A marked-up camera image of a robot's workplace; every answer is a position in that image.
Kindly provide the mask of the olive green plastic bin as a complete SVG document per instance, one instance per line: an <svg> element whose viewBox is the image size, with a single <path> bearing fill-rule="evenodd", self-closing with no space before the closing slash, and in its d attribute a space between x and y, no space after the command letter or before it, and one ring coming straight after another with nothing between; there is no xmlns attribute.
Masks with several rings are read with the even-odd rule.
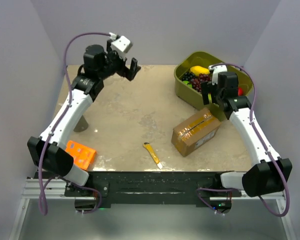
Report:
<svg viewBox="0 0 300 240"><path fill-rule="evenodd" d="M174 70L174 90L177 97L181 98L197 110L208 108L212 115L214 115L221 122L225 121L227 117L225 113L219 108L219 106L212 102L204 105L202 94L196 91L191 86L183 83L182 78L187 72L190 71L191 67L201 66L204 68L208 68L210 65L220 64L222 62L222 60L207 52L195 51L187 56ZM254 84L251 81L251 78L247 76L245 72L242 72L240 70L241 68L241 66L236 67L233 63L231 63L227 67L227 70L229 72L234 72L237 74L238 86L242 88L243 94L248 97L254 90Z"/></svg>

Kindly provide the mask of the brown taped cardboard box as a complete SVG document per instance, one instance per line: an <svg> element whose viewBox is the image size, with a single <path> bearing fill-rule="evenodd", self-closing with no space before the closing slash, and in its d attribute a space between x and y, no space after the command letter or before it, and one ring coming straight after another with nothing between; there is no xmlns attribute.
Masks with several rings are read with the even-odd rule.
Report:
<svg viewBox="0 0 300 240"><path fill-rule="evenodd" d="M173 128L171 143L186 157L211 140L217 133L221 122L208 108L203 108Z"/></svg>

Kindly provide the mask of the yellow utility knife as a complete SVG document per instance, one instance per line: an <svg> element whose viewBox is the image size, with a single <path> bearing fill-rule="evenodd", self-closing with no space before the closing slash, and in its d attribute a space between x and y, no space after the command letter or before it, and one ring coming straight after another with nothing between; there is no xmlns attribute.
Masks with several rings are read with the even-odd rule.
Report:
<svg viewBox="0 0 300 240"><path fill-rule="evenodd" d="M154 151L154 149L150 145L150 143L149 142L144 142L143 147L149 152L149 154L152 157L153 161L155 162L157 167L161 170L163 168L163 165L162 165L159 157L157 156L156 152Z"/></svg>

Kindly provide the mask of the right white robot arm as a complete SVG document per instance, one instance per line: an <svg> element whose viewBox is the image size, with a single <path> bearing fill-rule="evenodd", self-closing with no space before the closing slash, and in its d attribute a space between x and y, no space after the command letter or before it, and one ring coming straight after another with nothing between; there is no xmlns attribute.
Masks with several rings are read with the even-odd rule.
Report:
<svg viewBox="0 0 300 240"><path fill-rule="evenodd" d="M292 163L288 158L281 158L272 147L257 122L249 99L238 94L238 75L227 70L214 70L212 82L204 82L201 87L203 102L211 99L224 112L240 134L252 164L247 172L221 173L220 180L212 185L213 192L223 197L231 189L237 189L245 191L249 197L259 197L284 191Z"/></svg>

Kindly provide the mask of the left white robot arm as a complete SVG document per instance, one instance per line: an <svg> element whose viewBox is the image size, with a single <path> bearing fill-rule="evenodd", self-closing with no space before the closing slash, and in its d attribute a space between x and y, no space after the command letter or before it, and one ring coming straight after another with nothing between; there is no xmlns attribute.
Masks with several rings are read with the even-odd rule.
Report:
<svg viewBox="0 0 300 240"><path fill-rule="evenodd" d="M98 44L88 46L61 109L39 137L32 136L27 142L37 167L75 183L76 191L82 196L89 196L94 184L88 180L89 173L75 165L73 157L66 152L66 145L84 112L103 89L104 80L118 74L132 81L141 69L135 58L126 66L126 54L132 46L125 36L109 39L106 48Z"/></svg>

